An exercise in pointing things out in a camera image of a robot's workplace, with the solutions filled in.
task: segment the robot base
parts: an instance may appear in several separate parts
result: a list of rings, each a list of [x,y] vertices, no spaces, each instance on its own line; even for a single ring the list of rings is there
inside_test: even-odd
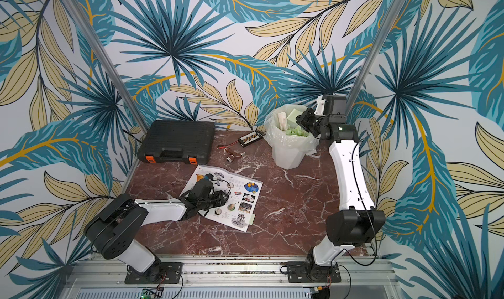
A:
[[[160,262],[159,263],[159,273],[160,277],[157,278],[155,282],[148,279],[148,276],[139,275],[133,268],[128,266],[128,274],[124,280],[126,285],[143,285],[143,284],[157,284],[161,281],[161,276],[166,273],[166,278],[162,284],[178,284],[180,280],[180,275],[175,273],[182,271],[182,263],[180,262]]]
[[[287,262],[289,283],[327,282],[327,275],[333,283],[341,282],[340,271],[332,266],[319,266],[313,260],[313,248],[305,262]]]

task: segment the black mounting plate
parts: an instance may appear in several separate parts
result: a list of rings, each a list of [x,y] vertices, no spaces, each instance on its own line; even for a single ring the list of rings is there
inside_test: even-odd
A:
[[[310,283],[310,282],[327,282],[326,271],[312,270],[312,279],[306,275],[305,262],[287,262],[287,277],[289,278],[289,283]],[[330,276],[333,283],[341,282],[340,271],[338,269],[331,268]]]
[[[175,271],[180,272],[182,269],[182,263],[180,262],[161,262],[159,271],[163,274],[166,273],[166,278],[162,284],[178,284],[180,280],[180,275],[175,273]],[[128,273],[124,280],[126,285],[143,285],[143,284],[157,284],[160,280],[156,282],[148,281],[147,278],[137,275],[128,267]]]

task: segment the metal vertical post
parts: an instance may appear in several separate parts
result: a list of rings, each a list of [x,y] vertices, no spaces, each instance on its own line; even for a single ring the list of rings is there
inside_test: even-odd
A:
[[[135,106],[131,95],[126,88],[123,80],[121,79],[116,67],[114,66],[112,60],[105,51],[98,35],[95,33],[94,28],[86,19],[84,10],[79,6],[78,0],[61,0],[63,5],[65,5],[66,10],[70,13],[75,25],[79,28],[81,33],[84,35],[89,46],[94,51],[96,58],[101,63],[103,69],[108,74],[110,81],[114,84],[116,90],[119,92],[123,98],[124,103],[129,108],[129,111],[133,115],[133,118],[137,122],[138,126],[142,129],[144,133],[147,133],[148,127],[145,124],[144,118],[138,112],[138,108]]]
[[[350,89],[350,92],[348,93],[345,114],[350,113],[350,110],[352,109],[352,106],[355,103],[357,96],[359,95],[360,89],[364,84],[364,80],[368,75],[369,70],[371,69],[371,65],[373,64],[376,57],[380,53],[381,47],[385,43],[385,40],[387,39],[390,30],[394,26],[394,22],[397,16],[399,15],[399,12],[401,11],[401,8],[403,7],[405,1],[406,0],[391,1],[390,6],[388,7],[388,10],[385,13],[383,21],[381,23],[381,27],[376,33],[375,39],[373,40],[373,43],[367,53],[367,56],[364,60],[364,64],[362,65],[362,68],[360,69],[360,72],[357,75],[353,83],[353,86]]]

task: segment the metal vent grille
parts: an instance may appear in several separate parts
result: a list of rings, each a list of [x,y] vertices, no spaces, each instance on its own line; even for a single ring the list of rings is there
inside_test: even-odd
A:
[[[162,298],[171,299],[179,290],[165,288]],[[138,299],[141,288],[83,288],[76,299]],[[177,299],[311,299],[301,287],[191,287],[183,289]]]

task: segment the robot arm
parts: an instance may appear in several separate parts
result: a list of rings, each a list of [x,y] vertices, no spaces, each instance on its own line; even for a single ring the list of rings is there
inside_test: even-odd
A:
[[[141,226],[161,221],[187,220],[200,211],[224,206],[229,194],[214,191],[208,174],[178,199],[145,201],[128,194],[118,196],[85,227],[85,235],[107,260],[118,259],[138,276],[160,279],[160,260],[135,240]]]
[[[327,235],[308,253],[308,274],[330,269],[346,251],[370,242],[386,220],[368,193],[360,166],[357,129],[346,124],[345,105],[345,96],[319,96],[316,110],[308,108],[296,119],[306,131],[331,141],[329,153],[340,194],[340,211],[325,222]]]

